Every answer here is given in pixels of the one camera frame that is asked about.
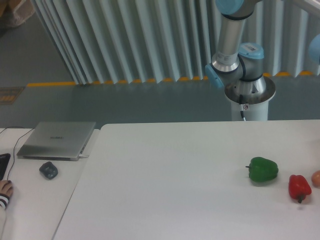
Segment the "person's hand on mouse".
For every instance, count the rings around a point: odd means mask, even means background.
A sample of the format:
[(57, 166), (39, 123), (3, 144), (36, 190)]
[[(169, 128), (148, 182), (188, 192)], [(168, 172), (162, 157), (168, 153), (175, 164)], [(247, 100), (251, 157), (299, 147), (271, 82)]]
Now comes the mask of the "person's hand on mouse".
[(0, 194), (5, 195), (10, 198), (13, 194), (13, 183), (11, 180), (1, 180), (0, 181)]

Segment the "striped sleeve forearm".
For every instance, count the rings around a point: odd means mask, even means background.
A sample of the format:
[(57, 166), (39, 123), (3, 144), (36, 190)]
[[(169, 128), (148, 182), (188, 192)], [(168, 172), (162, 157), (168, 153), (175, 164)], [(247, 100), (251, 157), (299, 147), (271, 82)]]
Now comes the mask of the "striped sleeve forearm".
[(0, 238), (3, 236), (3, 231), (7, 219), (6, 208), (10, 198), (5, 194), (0, 194)]

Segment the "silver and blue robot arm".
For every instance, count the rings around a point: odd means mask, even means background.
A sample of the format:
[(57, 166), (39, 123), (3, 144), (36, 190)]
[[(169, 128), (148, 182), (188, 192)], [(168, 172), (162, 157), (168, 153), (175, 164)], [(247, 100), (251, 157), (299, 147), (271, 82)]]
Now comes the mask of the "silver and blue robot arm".
[(276, 93), (264, 72), (281, 68), (297, 75), (304, 55), (320, 61), (320, 38), (306, 44), (308, 21), (320, 19), (317, 0), (217, 0), (221, 28), (217, 48), (205, 67), (213, 84), (237, 104), (259, 104)]

